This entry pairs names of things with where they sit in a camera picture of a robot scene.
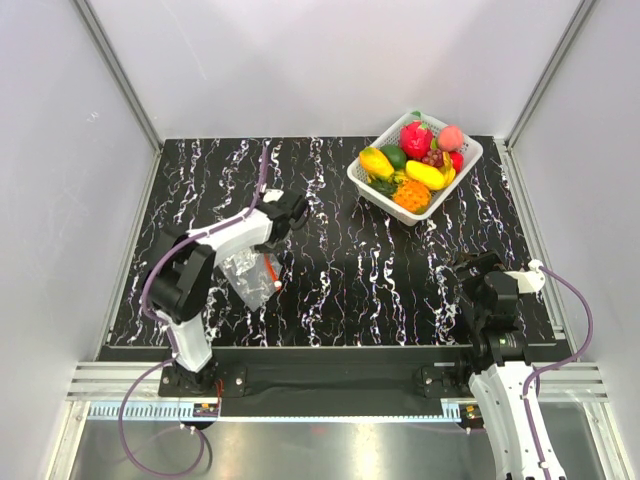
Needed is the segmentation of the yellow orange papaya toy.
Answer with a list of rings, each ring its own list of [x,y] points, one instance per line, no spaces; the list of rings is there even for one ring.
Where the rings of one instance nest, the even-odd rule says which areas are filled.
[[[375,147],[366,147],[359,153],[359,164],[370,177],[384,181],[395,172],[388,158]]]

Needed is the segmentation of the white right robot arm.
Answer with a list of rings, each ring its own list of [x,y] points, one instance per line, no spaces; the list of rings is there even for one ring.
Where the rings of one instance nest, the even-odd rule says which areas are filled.
[[[541,262],[510,271],[497,253],[462,254],[452,270],[463,300],[473,350],[454,384],[474,397],[498,479],[565,479],[538,403],[538,377],[516,326],[517,306],[545,285]]]

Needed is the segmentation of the clear zip top bag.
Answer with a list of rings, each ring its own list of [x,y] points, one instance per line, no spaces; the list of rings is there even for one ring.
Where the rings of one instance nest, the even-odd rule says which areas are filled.
[[[282,265],[272,253],[245,249],[223,260],[218,268],[244,304],[255,311],[282,288]]]

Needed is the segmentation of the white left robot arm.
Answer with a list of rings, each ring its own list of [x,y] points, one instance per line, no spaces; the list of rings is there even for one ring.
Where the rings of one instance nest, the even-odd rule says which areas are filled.
[[[303,195],[268,190],[216,224],[161,234],[142,284],[141,306],[166,331],[175,371],[193,395],[208,394],[216,382],[202,320],[214,270],[245,250],[272,252],[304,226],[308,214]]]

